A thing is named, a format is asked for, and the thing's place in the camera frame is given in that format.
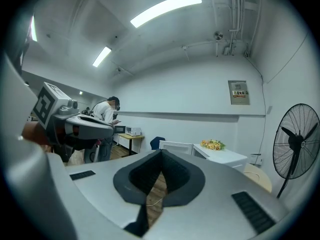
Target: fluorescent light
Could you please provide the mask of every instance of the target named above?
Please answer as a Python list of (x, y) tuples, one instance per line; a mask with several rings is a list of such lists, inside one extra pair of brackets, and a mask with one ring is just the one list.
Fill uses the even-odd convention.
[(136, 27), (140, 27), (142, 24), (152, 20), (155, 17), (158, 17), (161, 14), (165, 14), (172, 10), (191, 6), (195, 4), (201, 4), (202, 0), (166, 0), (161, 3), (156, 4), (155, 6), (145, 10), (137, 17), (132, 19), (130, 22)]
[(35, 17), (32, 16), (32, 21), (31, 21), (31, 36), (33, 41), (38, 41), (37, 40), (37, 35), (36, 35), (36, 28), (35, 28)]
[(99, 54), (99, 56), (95, 59), (94, 63), (92, 64), (96, 68), (100, 65), (100, 63), (107, 57), (107, 55), (111, 52), (111, 49), (108, 47), (104, 47), (102, 52)]

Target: flower bouquet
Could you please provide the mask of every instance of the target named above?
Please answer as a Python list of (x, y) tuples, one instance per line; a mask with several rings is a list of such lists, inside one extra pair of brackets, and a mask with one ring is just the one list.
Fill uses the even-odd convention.
[(226, 145), (223, 144), (221, 141), (214, 140), (214, 139), (203, 140), (203, 141), (201, 141), (200, 145), (202, 147), (210, 149), (210, 150), (224, 150), (226, 147)]

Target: white shirt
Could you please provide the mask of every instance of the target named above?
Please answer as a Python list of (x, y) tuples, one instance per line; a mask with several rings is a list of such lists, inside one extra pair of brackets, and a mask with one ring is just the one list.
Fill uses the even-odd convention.
[(108, 102), (103, 101), (94, 107), (93, 116), (111, 124), (114, 119), (114, 109), (109, 105)]

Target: wooden floor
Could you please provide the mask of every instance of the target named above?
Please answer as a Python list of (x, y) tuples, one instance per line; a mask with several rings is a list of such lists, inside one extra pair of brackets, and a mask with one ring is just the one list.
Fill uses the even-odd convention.
[[(122, 146), (113, 146), (111, 150), (110, 160), (121, 159), (122, 156), (128, 155), (129, 151)], [(82, 165), (84, 163), (84, 151), (75, 151), (66, 166)], [(161, 173), (155, 182), (151, 192), (146, 198), (146, 210), (148, 216), (148, 223), (151, 227), (162, 213), (162, 198), (166, 195), (167, 188), (165, 178)]]

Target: fan blade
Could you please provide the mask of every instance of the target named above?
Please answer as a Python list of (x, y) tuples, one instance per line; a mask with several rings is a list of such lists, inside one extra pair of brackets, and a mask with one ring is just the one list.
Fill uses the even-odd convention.
[(306, 141), (315, 131), (315, 129), (317, 128), (318, 123), (315, 124), (314, 127), (312, 127), (312, 129), (308, 132), (308, 134), (305, 136), (304, 141)]
[(298, 161), (299, 161), (300, 150), (301, 150), (301, 147), (297, 147), (295, 149), (294, 153), (293, 153), (291, 175), (293, 175), (295, 170), (296, 170), (296, 167), (297, 167), (297, 164), (298, 164)]
[(284, 128), (284, 127), (281, 126), (281, 129), (282, 129), (287, 135), (289, 135), (289, 137), (295, 137), (295, 136), (296, 136), (292, 131), (288, 130), (287, 128)]

